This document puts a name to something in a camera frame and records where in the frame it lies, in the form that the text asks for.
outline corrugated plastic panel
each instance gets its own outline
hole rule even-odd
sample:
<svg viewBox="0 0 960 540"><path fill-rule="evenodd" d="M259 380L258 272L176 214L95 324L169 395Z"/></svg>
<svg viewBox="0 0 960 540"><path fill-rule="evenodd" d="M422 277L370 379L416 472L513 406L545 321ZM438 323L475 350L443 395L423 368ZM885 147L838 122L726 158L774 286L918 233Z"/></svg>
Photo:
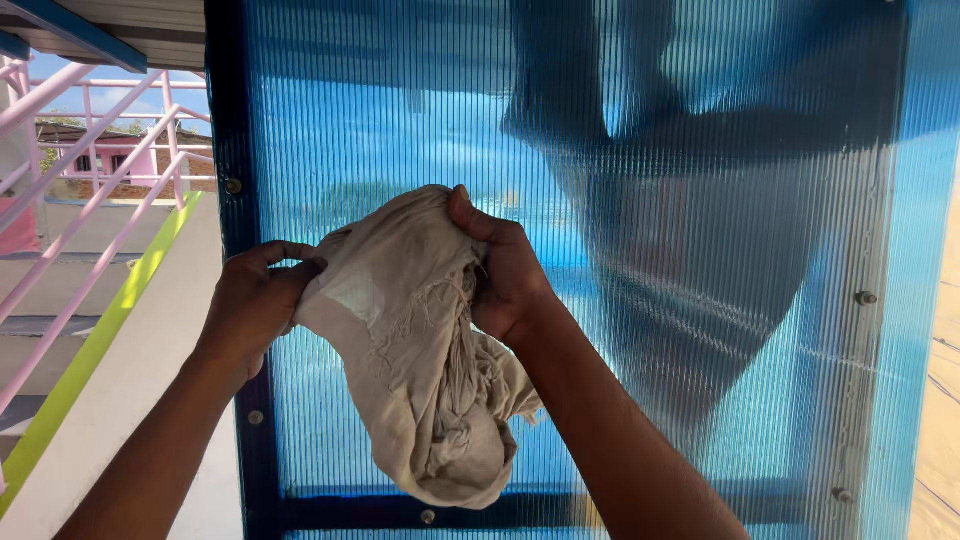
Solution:
<svg viewBox="0 0 960 540"><path fill-rule="evenodd" d="M954 4L243 9L263 239L316 244L403 191L465 184L524 225L624 386L755 538L905 535L956 153ZM297 329L270 368L282 499L399 495L329 345ZM512 429L508 494L585 492L549 418ZM524 533L603 535L570 500L558 523L578 527Z"/></svg>

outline ceiling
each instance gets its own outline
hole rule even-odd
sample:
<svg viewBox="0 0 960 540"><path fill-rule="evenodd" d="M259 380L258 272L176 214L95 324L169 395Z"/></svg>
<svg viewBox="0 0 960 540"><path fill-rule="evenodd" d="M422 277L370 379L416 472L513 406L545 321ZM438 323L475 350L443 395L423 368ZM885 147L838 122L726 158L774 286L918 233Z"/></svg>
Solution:
<svg viewBox="0 0 960 540"><path fill-rule="evenodd" d="M204 0L57 0L57 4L146 55L150 67L204 69ZM71 61L108 63L14 13L0 5L0 30L37 51Z"/></svg>

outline sky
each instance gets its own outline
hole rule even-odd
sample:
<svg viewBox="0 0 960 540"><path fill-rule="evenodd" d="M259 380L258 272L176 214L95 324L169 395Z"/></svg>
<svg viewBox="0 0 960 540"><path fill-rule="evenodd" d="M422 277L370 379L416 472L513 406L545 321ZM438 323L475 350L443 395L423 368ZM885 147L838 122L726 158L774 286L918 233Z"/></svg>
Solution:
<svg viewBox="0 0 960 540"><path fill-rule="evenodd" d="M33 54L36 59L30 63L31 79L47 79L70 63L69 61L64 60L56 55L45 55L38 51L33 51ZM86 78L142 81L144 75L130 73L129 71L119 67L101 65L87 75ZM203 79L188 71L171 71L170 80L198 82L202 81ZM123 99L129 91L129 88L91 88L90 106L92 107L93 112L108 112L114 105L117 104L117 102ZM184 107L195 110L196 112L209 114L209 104L206 100L206 90L174 89L173 96L174 103L183 105ZM60 97L55 99L53 103L51 103L44 110L83 112L84 91L78 87L70 88ZM127 112L163 112L163 91L160 88L148 89L142 96L140 96L138 100L133 102L130 108L127 109ZM121 123L126 123L129 121L131 120L126 119L122 120ZM153 121L154 120L142 120L145 125L148 125ZM183 128L187 130L196 126L200 130L201 134L210 135L210 124L201 120L184 120L182 125Z"/></svg>

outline right hand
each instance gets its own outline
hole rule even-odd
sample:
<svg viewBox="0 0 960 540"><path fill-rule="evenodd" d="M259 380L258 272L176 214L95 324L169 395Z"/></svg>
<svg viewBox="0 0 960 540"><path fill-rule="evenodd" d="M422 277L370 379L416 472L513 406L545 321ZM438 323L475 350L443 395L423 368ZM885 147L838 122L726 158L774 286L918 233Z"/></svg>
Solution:
<svg viewBox="0 0 960 540"><path fill-rule="evenodd" d="M453 189L446 211L469 237L490 244L484 266L488 282L473 301L473 324L509 347L523 319L557 296L519 223L475 209L462 185Z"/></svg>

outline beige cloth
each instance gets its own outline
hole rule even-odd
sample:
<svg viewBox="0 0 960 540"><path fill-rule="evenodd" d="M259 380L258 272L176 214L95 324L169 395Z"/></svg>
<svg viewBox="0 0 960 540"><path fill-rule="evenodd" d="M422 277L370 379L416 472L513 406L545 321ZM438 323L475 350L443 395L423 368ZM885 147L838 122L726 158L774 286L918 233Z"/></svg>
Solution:
<svg viewBox="0 0 960 540"><path fill-rule="evenodd" d="M317 246L326 270L295 322L344 360L373 461L425 503L484 508L507 485L506 421L541 407L519 361L470 328L474 269L487 245L446 216L450 190L396 197Z"/></svg>

